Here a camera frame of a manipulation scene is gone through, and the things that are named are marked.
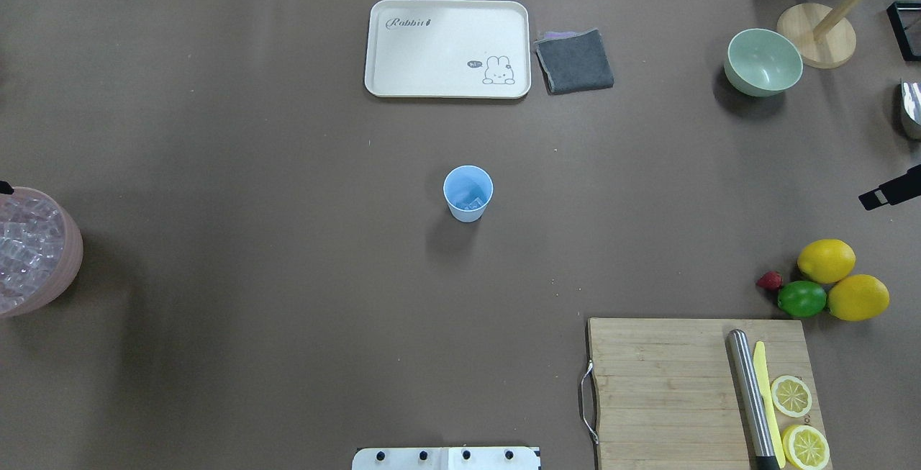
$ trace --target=cutting board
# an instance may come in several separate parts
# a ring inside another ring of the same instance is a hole
[[[750,350],[764,341],[767,369],[802,378],[812,410],[777,412],[780,431],[809,424],[825,433],[819,392],[798,320],[589,319],[599,470],[748,470],[753,450],[733,381],[726,336],[739,328]],[[832,464],[826,467],[832,470]],[[795,470],[791,463],[785,470]]]

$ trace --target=green lime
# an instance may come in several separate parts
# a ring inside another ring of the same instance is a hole
[[[777,306],[793,317],[812,317],[825,308],[828,295],[821,284],[794,281],[780,289]]]

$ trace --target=gray cloth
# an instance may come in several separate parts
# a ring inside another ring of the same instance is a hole
[[[550,93],[565,94],[613,86],[614,74],[604,54],[602,34],[598,30],[585,31],[573,37],[546,37],[536,44],[537,58],[543,72],[547,73]]]

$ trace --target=red strawberry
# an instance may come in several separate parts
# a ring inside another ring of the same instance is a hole
[[[761,276],[761,279],[756,284],[769,292],[776,292],[784,285],[784,277],[780,276],[780,273],[776,270],[772,270]]]

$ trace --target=yellow lemon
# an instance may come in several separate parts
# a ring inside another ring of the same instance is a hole
[[[849,244],[842,240],[816,240],[799,253],[797,266],[803,276],[820,284],[831,284],[844,279],[858,258]]]
[[[773,406],[789,417],[804,417],[812,409],[812,392],[794,376],[777,377],[771,384],[771,398]]]
[[[855,274],[832,287],[826,305],[838,319],[865,320],[889,308],[889,290],[873,276]]]
[[[825,435],[809,425],[787,427],[780,444],[784,445],[786,460],[799,470],[822,470],[831,458]]]

